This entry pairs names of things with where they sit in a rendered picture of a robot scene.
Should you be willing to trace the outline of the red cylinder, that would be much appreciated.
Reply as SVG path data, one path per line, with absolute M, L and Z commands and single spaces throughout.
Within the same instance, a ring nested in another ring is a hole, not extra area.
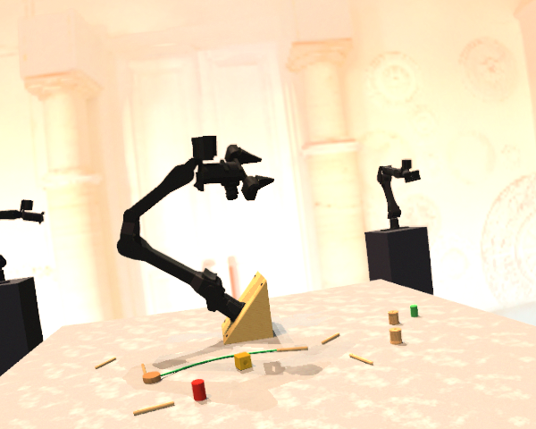
M 205 380 L 196 379 L 191 382 L 191 387 L 193 389 L 194 400 L 202 401 L 206 398 L 205 393 Z

